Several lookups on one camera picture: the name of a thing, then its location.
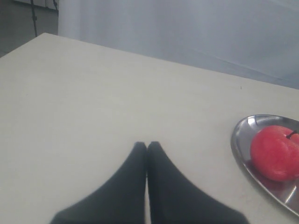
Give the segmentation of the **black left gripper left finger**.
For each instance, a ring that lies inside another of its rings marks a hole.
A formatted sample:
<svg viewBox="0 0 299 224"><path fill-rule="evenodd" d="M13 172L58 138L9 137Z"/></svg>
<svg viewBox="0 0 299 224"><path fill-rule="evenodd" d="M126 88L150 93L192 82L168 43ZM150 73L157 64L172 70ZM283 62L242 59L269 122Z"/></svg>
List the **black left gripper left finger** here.
<svg viewBox="0 0 299 224"><path fill-rule="evenodd" d="M147 148L136 142L114 175L95 192L58 212L53 224L143 224Z"/></svg>

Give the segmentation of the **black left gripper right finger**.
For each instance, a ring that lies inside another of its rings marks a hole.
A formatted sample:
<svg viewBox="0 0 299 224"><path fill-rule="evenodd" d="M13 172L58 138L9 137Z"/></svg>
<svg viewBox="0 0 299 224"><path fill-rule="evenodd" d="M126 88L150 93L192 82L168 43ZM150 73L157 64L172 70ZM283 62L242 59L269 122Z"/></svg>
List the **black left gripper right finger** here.
<svg viewBox="0 0 299 224"><path fill-rule="evenodd" d="M189 181L159 142L148 146L148 192L153 224L247 224L240 212L218 202Z"/></svg>

